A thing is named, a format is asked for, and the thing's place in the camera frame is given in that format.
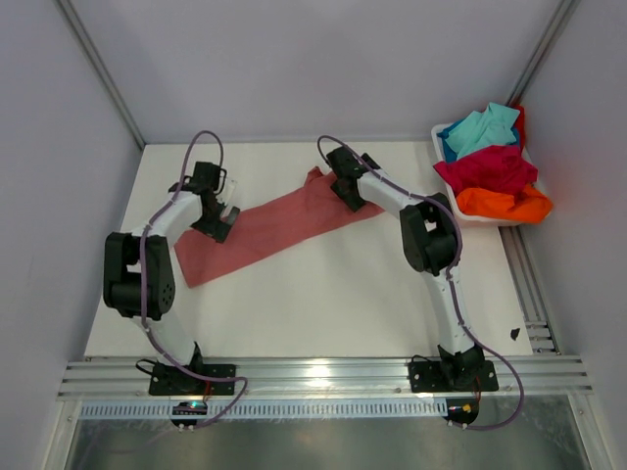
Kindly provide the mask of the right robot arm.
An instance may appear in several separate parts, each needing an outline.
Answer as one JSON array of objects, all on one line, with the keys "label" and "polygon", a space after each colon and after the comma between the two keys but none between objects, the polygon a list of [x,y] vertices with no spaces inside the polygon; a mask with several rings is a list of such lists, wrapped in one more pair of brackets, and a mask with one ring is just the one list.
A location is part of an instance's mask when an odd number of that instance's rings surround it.
[{"label": "right robot arm", "polygon": [[402,248],[412,269],[428,288],[439,328],[439,377],[449,390],[461,390],[474,377],[474,366],[465,356],[473,342],[459,319],[453,279],[458,263],[458,229],[446,196],[414,195],[394,182],[370,157],[357,156],[345,146],[323,157],[336,180],[332,191],[357,212],[373,203],[399,220]]}]

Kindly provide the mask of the right black controller board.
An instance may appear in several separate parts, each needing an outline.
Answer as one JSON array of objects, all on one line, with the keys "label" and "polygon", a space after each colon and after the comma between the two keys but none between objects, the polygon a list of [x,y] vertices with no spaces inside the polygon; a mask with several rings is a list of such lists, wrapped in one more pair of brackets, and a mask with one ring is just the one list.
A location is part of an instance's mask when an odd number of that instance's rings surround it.
[{"label": "right black controller board", "polygon": [[469,426],[478,417],[479,409],[475,399],[446,399],[445,420],[451,426]]}]

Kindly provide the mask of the salmon pink t shirt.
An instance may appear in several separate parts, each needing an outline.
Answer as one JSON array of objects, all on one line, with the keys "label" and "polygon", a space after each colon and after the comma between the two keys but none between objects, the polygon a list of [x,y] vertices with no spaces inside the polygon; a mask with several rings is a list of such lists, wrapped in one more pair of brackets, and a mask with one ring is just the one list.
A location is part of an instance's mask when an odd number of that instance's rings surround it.
[{"label": "salmon pink t shirt", "polygon": [[186,231],[174,250],[187,287],[199,287],[308,239],[383,213],[373,203],[351,211],[332,191],[335,181],[334,174],[313,167],[302,187],[240,212],[222,243],[197,229]]}]

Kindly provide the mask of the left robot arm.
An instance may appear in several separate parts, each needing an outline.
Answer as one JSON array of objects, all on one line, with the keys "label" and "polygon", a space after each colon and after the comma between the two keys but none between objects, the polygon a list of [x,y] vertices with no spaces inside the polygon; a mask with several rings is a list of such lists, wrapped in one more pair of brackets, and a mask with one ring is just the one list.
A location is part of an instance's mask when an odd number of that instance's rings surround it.
[{"label": "left robot arm", "polygon": [[152,395],[200,395],[215,375],[171,311],[176,286],[170,250],[187,231],[202,240],[226,240],[240,213],[222,195],[231,184],[224,168],[198,162],[143,226],[106,239],[104,303],[135,323],[159,354],[150,372]]}]

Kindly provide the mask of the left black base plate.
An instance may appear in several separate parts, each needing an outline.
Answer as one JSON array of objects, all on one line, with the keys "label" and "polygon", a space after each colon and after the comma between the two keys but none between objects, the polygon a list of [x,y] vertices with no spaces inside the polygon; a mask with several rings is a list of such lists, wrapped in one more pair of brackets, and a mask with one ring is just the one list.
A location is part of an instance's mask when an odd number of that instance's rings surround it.
[{"label": "left black base plate", "polygon": [[200,380],[176,367],[157,362],[150,373],[148,395],[231,397],[234,395],[235,373],[234,364],[203,364],[199,374],[211,377],[211,380]]}]

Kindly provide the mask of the teal t shirt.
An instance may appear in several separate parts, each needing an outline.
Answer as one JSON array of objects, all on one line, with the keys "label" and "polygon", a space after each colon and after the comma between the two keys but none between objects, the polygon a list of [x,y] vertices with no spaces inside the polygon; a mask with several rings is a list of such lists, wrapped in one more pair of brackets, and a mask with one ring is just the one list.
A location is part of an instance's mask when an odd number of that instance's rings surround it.
[{"label": "teal t shirt", "polygon": [[519,107],[490,102],[483,112],[473,111],[436,133],[442,141],[444,161],[458,159],[491,146],[518,145],[520,131],[516,124],[523,118]]}]

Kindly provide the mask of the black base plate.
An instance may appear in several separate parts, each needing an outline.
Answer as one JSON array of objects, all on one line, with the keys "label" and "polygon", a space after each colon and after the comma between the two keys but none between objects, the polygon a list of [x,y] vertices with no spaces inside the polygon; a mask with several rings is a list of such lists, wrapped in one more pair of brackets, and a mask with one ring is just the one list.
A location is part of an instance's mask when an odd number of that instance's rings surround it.
[{"label": "black base plate", "polygon": [[500,389],[494,364],[483,360],[478,366],[457,367],[449,361],[415,355],[408,364],[413,393],[496,392]]},{"label": "black base plate", "polygon": [[234,364],[203,364],[199,374],[211,377],[211,380],[200,380],[176,367],[157,362],[150,373],[148,395],[231,397],[234,395],[235,373]]}]

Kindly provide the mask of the aluminium front rail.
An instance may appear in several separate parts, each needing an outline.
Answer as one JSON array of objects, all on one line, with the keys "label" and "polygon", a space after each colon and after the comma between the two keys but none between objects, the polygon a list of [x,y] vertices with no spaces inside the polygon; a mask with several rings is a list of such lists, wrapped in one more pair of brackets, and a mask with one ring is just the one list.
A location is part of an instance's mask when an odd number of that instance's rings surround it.
[{"label": "aluminium front rail", "polygon": [[[148,396],[149,376],[135,357],[93,357],[68,364],[58,400],[134,400]],[[589,394],[593,383],[576,355],[526,355],[508,360],[528,396]],[[208,358],[230,363],[248,379],[247,398],[392,397],[410,394],[409,360],[402,357]]]}]

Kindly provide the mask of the right side aluminium rail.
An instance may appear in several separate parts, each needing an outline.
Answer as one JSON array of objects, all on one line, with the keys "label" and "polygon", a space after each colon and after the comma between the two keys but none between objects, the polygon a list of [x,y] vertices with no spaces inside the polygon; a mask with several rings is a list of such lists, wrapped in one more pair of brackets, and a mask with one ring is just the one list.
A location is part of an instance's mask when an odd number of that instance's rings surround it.
[{"label": "right side aluminium rail", "polygon": [[520,227],[500,227],[499,232],[533,354],[561,355]]}]

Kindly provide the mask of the crimson red t shirt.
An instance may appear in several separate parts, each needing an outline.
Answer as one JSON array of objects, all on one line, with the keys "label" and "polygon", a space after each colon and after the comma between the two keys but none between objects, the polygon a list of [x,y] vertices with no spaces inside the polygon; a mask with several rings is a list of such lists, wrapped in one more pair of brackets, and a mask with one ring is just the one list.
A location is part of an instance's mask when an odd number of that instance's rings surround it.
[{"label": "crimson red t shirt", "polygon": [[539,174],[515,145],[489,146],[453,163],[438,162],[433,167],[455,195],[472,188],[516,195],[534,184]]}]

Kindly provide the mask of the left corner aluminium post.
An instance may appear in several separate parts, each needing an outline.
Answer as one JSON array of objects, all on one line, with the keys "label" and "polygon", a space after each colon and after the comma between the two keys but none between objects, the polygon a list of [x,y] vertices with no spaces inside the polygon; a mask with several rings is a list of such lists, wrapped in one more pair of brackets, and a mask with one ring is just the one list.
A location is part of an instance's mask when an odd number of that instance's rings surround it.
[{"label": "left corner aluminium post", "polygon": [[53,4],[108,96],[124,127],[132,137],[136,147],[143,151],[147,145],[146,140],[73,2],[70,0],[54,0]]}]

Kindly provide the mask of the orange t shirt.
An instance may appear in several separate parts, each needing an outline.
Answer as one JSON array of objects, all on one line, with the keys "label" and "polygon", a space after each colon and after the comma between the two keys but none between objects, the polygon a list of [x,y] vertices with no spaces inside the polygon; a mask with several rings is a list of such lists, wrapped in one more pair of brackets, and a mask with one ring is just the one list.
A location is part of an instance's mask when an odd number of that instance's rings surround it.
[{"label": "orange t shirt", "polygon": [[554,208],[553,202],[531,184],[515,195],[468,188],[457,195],[456,201],[465,215],[532,224],[543,221]]}]

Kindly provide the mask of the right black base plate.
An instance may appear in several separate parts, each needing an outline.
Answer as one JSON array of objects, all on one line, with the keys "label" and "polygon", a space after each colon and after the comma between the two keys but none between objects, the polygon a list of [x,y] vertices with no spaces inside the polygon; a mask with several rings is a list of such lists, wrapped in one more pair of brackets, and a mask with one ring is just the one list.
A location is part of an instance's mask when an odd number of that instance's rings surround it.
[{"label": "right black base plate", "polygon": [[408,364],[413,393],[496,392],[500,389],[494,364],[483,360],[478,366],[457,367],[449,361],[415,355]]}]

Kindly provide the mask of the right corner aluminium post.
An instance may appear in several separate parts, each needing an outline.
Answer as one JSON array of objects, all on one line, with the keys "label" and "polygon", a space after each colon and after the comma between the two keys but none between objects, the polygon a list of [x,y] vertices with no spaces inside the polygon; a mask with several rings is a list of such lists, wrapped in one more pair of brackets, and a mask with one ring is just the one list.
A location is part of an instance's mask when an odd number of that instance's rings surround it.
[{"label": "right corner aluminium post", "polygon": [[507,97],[506,103],[509,106],[517,106],[522,103],[534,79],[547,61],[579,5],[579,0],[560,0],[557,2],[533,52]]}]

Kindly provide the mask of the black controller board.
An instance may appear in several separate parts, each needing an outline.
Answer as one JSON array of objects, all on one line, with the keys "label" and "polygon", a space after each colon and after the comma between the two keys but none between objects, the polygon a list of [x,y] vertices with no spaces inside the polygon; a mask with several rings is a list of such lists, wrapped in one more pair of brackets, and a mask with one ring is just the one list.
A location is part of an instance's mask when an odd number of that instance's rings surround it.
[{"label": "black controller board", "polygon": [[478,417],[479,409],[475,399],[446,399],[445,420],[451,426],[469,426]]},{"label": "black controller board", "polygon": [[204,401],[190,400],[176,403],[169,414],[170,422],[178,429],[191,429],[207,418],[208,406]]}]

